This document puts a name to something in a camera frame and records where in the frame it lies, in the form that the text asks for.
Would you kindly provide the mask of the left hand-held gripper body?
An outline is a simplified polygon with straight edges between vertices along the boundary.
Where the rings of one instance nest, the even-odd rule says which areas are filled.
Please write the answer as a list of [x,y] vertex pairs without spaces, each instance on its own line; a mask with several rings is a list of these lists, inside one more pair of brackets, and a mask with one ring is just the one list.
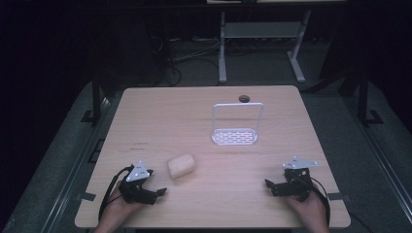
[[157,196],[156,192],[146,190],[143,184],[151,176],[153,171],[149,171],[142,161],[131,165],[129,173],[122,179],[119,191],[124,201],[128,204],[142,203],[144,196]]

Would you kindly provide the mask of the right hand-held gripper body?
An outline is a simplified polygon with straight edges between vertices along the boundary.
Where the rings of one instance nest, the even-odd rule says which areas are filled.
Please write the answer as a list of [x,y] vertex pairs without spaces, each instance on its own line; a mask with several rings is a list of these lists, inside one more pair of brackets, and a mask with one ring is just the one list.
[[313,185],[309,169],[317,166],[317,161],[294,156],[290,162],[283,164],[286,181],[275,183],[274,189],[283,189],[287,193],[286,196],[295,196],[299,202],[305,201]]

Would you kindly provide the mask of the person's right hand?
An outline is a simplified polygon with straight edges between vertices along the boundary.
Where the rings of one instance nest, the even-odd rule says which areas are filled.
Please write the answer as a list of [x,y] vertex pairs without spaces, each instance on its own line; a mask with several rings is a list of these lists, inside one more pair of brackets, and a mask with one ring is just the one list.
[[309,233],[330,233],[326,221],[326,207],[317,192],[319,189],[314,186],[307,199],[299,202],[296,197],[284,197],[287,205],[295,211],[298,219]]

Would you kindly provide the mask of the person's left hand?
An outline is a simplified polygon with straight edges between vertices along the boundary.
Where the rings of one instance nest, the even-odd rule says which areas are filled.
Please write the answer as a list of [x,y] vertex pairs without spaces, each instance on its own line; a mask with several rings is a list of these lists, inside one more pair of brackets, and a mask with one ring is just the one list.
[[109,196],[109,204],[94,229],[93,233],[114,233],[130,216],[144,207],[141,203],[129,204],[120,196],[117,184]]

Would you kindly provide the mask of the white perforated metal rack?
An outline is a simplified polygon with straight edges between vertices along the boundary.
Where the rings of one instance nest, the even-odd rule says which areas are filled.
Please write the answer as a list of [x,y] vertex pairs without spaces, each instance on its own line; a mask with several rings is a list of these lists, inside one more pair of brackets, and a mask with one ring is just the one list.
[[220,103],[212,108],[211,139],[218,146],[250,146],[258,140],[263,103]]

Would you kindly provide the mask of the black metal stand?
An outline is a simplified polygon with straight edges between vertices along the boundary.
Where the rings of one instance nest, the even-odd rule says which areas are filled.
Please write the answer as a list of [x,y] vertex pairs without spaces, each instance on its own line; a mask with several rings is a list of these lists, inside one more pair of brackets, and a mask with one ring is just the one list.
[[92,109],[86,110],[82,122],[88,122],[92,127],[96,126],[101,117],[101,94],[100,85],[97,77],[94,77],[91,81],[92,92]]
[[358,95],[358,119],[364,127],[370,124],[382,124],[383,120],[380,118],[375,110],[369,110],[368,103],[368,76],[365,71],[360,73],[359,81],[359,95]]

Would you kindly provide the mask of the white metal desk frame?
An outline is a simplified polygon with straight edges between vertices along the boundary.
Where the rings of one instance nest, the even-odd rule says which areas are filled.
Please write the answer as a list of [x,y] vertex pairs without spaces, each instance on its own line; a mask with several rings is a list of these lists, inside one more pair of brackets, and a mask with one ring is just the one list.
[[281,22],[230,22],[225,19],[225,12],[221,13],[220,23],[220,52],[219,82],[226,83],[225,42],[228,39],[295,39],[294,47],[287,52],[293,73],[299,83],[305,83],[297,60],[311,11],[306,11],[301,21]]

